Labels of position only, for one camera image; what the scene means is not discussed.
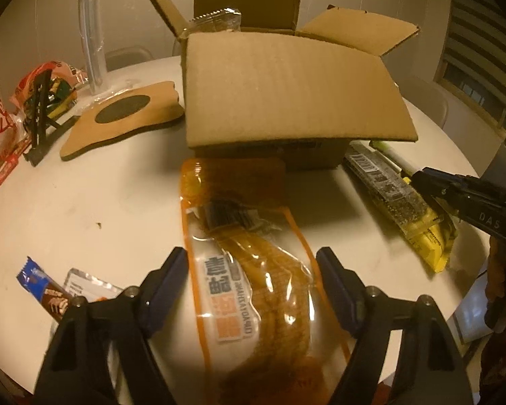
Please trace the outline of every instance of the round table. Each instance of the round table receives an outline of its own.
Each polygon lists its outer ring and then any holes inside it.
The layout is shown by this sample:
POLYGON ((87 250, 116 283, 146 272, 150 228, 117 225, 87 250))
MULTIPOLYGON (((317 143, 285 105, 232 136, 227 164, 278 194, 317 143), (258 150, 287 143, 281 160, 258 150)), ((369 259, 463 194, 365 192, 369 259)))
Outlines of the round table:
MULTIPOLYGON (((179 57, 111 72, 133 87, 173 80, 182 99, 179 57)), ((89 98, 80 96, 80 112, 89 98)), ((475 171, 448 136, 407 102, 417 143, 393 147, 417 168, 475 171)), ((183 245, 179 169, 192 157, 185 124, 136 135, 62 162, 62 137, 36 167, 22 160, 0 188, 0 368, 33 391, 49 344, 52 319, 15 277, 30 256, 58 282, 72 267, 125 288, 137 285, 183 245)), ((330 246, 366 285, 391 297, 430 294, 446 318, 470 288, 487 256, 488 236, 459 224, 449 269, 433 275, 397 229, 374 208, 349 174, 334 170, 287 174, 287 198, 313 251, 330 246)), ((198 403, 204 368, 188 280, 158 343, 163 374, 178 403, 198 403)), ((393 332, 382 377, 397 362, 393 332)))

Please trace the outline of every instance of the black circle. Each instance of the black circle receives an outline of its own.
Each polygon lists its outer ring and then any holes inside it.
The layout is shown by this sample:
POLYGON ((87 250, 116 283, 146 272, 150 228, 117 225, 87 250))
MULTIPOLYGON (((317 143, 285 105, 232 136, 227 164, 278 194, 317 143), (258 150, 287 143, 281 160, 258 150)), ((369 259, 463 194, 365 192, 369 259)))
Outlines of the black circle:
POLYGON ((117 100, 103 108, 95 116, 95 122, 100 124, 115 122, 128 115, 132 115, 143 109, 150 102, 150 96, 136 94, 117 100))

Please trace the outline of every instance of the orange chinese character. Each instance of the orange chinese character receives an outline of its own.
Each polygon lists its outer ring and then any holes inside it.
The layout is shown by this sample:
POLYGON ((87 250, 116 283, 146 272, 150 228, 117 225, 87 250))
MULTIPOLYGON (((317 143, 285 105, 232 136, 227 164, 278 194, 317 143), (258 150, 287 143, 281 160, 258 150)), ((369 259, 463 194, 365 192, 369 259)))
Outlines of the orange chinese character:
POLYGON ((237 316, 216 318, 217 335, 219 338, 240 338, 242 330, 237 316))
POLYGON ((232 293, 213 296, 212 307, 215 316, 224 316, 237 312, 236 301, 232 293))

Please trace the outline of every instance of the das logo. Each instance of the das logo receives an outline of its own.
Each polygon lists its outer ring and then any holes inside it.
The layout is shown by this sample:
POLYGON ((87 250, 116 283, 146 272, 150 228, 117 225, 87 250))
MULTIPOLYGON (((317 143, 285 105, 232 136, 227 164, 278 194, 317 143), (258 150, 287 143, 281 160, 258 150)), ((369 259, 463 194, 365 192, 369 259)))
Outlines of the das logo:
POLYGON ((489 225, 490 227, 493 227, 495 229, 500 228, 500 221, 498 219, 493 220, 491 216, 487 217, 484 212, 480 213, 480 222, 483 222, 486 225, 489 225))

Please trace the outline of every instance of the striped blind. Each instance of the striped blind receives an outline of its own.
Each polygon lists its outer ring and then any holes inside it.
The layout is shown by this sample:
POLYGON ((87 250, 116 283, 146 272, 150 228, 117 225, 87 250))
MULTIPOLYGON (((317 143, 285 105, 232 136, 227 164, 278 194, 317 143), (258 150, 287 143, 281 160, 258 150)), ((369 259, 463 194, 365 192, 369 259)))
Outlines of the striped blind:
POLYGON ((444 60, 506 106, 506 18, 494 0, 452 0, 444 60))

